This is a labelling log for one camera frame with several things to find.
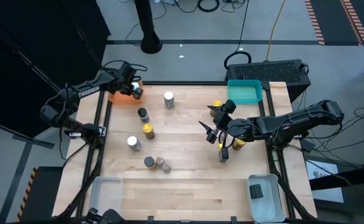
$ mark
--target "white lid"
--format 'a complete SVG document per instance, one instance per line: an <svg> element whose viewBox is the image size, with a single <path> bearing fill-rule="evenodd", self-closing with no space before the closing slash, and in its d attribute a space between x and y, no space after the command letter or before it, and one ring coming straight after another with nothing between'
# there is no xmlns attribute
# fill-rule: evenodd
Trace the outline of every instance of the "white lid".
<svg viewBox="0 0 364 224"><path fill-rule="evenodd" d="M166 92L164 94L164 98L167 100L171 100L174 97L174 94L172 92Z"/></svg>
<svg viewBox="0 0 364 224"><path fill-rule="evenodd" d="M138 143L138 139L135 136L131 136L126 140L128 142L128 145L134 146L136 143Z"/></svg>
<svg viewBox="0 0 364 224"><path fill-rule="evenodd" d="M137 88L139 88L139 84L137 82L133 82L132 86L133 86L133 90L136 90Z"/></svg>

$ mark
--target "plastic tray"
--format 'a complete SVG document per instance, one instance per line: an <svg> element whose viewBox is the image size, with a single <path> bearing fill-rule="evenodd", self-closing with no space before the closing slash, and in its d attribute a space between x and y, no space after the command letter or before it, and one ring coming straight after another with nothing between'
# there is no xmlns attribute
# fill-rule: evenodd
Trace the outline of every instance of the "plastic tray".
<svg viewBox="0 0 364 224"><path fill-rule="evenodd" d="M124 183L119 177L96 177L93 182L89 208L98 210L102 215L109 209L116 210L122 216L121 202Z"/></svg>
<svg viewBox="0 0 364 224"><path fill-rule="evenodd" d="M227 98L236 104L255 104L262 100L262 84L259 80L229 80Z"/></svg>
<svg viewBox="0 0 364 224"><path fill-rule="evenodd" d="M250 186L259 184L263 197L251 199ZM251 175L246 186L247 199L251 202L252 217L256 222L282 222L286 219L282 212L278 178L274 174Z"/></svg>

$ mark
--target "wooden table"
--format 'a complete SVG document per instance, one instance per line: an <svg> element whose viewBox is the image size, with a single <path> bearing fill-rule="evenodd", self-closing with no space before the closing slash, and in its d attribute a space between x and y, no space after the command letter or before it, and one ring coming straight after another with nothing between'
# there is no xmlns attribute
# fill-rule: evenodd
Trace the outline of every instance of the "wooden table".
<svg viewBox="0 0 364 224"><path fill-rule="evenodd" d="M175 108L165 109L163 94L172 91ZM271 94L277 115L292 111L285 83L271 83ZM245 181L252 174L268 174L269 166L264 141L248 143L240 151L229 150L225 164L218 161L218 147L206 142L205 130L198 123L213 124L207 105L213 100L225 102L226 86L145 86L144 105L113 105L102 176L118 176L124 182L122 211L127 220L253 220L247 206ZM264 93L266 114L268 103ZM98 94L81 100L77 120L91 123L95 117ZM103 103L101 123L106 103ZM148 140L142 133L137 110L145 107L154 126L156 138ZM237 105L232 118L259 116L258 105ZM142 151L133 152L126 143L128 136L137 136ZM71 140L68 154L83 141ZM299 146L298 141L291 144ZM53 215L61 213L81 187L87 149L77 154L64 168ZM162 156L172 165L170 173L148 170L146 156ZM304 158L292 147L284 150L291 190L310 214L317 216ZM87 213L91 190L86 194ZM280 188L282 207L288 214L285 195Z"/></svg>

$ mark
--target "black metal frame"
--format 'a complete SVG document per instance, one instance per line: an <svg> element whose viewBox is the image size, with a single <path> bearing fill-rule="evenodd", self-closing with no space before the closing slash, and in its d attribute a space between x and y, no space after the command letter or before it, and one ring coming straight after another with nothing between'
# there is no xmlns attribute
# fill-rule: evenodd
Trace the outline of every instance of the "black metal frame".
<svg viewBox="0 0 364 224"><path fill-rule="evenodd" d="M219 82L205 82L205 81L202 81L202 82L168 82L168 81L148 81L148 82L143 82L144 85L218 85L218 86L221 86L221 85L227 85L227 82L225 81L219 81ZM273 105L273 100L272 100L272 97L271 97L271 92L270 92L270 88L269 88L269 83L263 83L263 86L264 86L264 89L266 91L266 95L267 95L267 99L268 99L268 104L269 104L269 110L270 110L270 113L271 115L275 115L275 112L274 112L274 105ZM264 106L263 106L263 101L260 101L259 103L259 111L261 113L261 116L265 116L265 110L264 110ZM100 117L100 114L98 114L98 109L96 110L96 116ZM110 111L111 111L111 102L109 101L108 104L107 104L107 109L106 109L106 116L105 116L105 125L104 127L107 127L108 126L108 123L109 123L109 120L110 120ZM98 156L98 160L96 162L96 165L99 163L100 166L103 162L103 156L100 156L100 155L103 155L104 153L104 150L105 150L105 145L103 145L103 147L100 149L99 151L99 156ZM270 167L270 170L272 171L272 166L274 167L274 160L272 160L273 158L273 154L272 154L272 150L268 148L268 145L266 145L266 150L268 152L268 163L269 163L269 167ZM284 161L284 158L283 158L283 154L282 152L278 152L279 153L279 160L280 161ZM89 163L91 164L91 157L87 158L86 160L86 163ZM90 173L90 169L87 169L87 168L90 168L90 165L86 165L85 166L85 171L84 171L84 176L85 176L85 173ZM280 181L279 180L279 184L281 185L282 189L285 191L286 193L286 198L287 198L287 204L288 204L288 211L289 211L289 215L290 215L290 218L287 218L285 220L285 222L288 222L288 223L331 223L331 222L323 222L323 221L320 221L320 220L316 220L316 219L309 219L308 217L304 217L304 219L296 219L295 218L295 213L294 213L294 207L292 206L292 202L295 202L295 204L299 201L298 199L295 197L295 195L292 193L291 190L289 190L289 185L287 183L287 181L285 181L284 179L287 179L287 172L286 172L286 166L285 166L285 161L284 162L280 162L280 168L282 170L282 173L284 173L281 178L282 180ZM84 196L82 197L81 199L81 204L83 204L85 201L85 194ZM154 221L154 217L150 216L148 217L148 220L125 220L126 222L130 222L130 223L150 223L150 224L154 224L154 223L180 223L180 221ZM200 222L197 222L197 221L189 221L189 223L197 223L197 224L208 224L208 223L216 223L216 224L229 224L229 223L232 223L232 224L237 224L237 223L244 223L244 224L248 224L248 223L255 223L254 221L252 222L238 222L236 217L231 217L231 221L230 222L212 222L212 221L200 221Z"/></svg>

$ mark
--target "can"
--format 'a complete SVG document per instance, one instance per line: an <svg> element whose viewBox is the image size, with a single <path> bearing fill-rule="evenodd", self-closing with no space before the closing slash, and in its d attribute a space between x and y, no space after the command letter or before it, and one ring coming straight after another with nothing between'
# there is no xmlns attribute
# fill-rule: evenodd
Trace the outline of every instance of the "can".
<svg viewBox="0 0 364 224"><path fill-rule="evenodd" d="M243 146L245 146L245 143L243 140L236 139L236 141L233 142L232 148L234 150L240 150Z"/></svg>
<svg viewBox="0 0 364 224"><path fill-rule="evenodd" d="M147 114L147 110L145 108L140 108L138 109L138 115L140 117L140 120L143 122L143 123L148 123L150 122L150 118L149 118L149 115Z"/></svg>
<svg viewBox="0 0 364 224"><path fill-rule="evenodd" d="M161 167L164 164L164 162L165 162L164 158L162 158L161 156L157 157L156 159L157 166Z"/></svg>
<svg viewBox="0 0 364 224"><path fill-rule="evenodd" d="M154 133L154 130L152 128L152 124L146 123L143 125L143 132L146 135L147 139L154 139L156 134Z"/></svg>
<svg viewBox="0 0 364 224"><path fill-rule="evenodd" d="M212 102L212 106L221 106L222 103L220 100L215 100ZM217 111L216 110L212 110L211 109L211 112L209 112L211 114L212 117L215 117L217 115Z"/></svg>
<svg viewBox="0 0 364 224"><path fill-rule="evenodd" d="M168 162L164 162L164 164L162 165L162 170L164 172L170 172L171 170L170 164Z"/></svg>
<svg viewBox="0 0 364 224"><path fill-rule="evenodd" d="M144 158L144 165L146 165L149 170L157 169L157 164L151 156L147 156L146 158Z"/></svg>
<svg viewBox="0 0 364 224"><path fill-rule="evenodd" d="M137 137L135 136L130 136L128 138L128 140L126 140L126 142L128 143L128 146L133 150L133 151L140 151L142 148L142 144L140 143L140 141L137 139Z"/></svg>
<svg viewBox="0 0 364 224"><path fill-rule="evenodd" d="M164 101L165 101L165 107L167 109L171 109L175 107L175 98L174 94L172 92L166 92L164 93Z"/></svg>

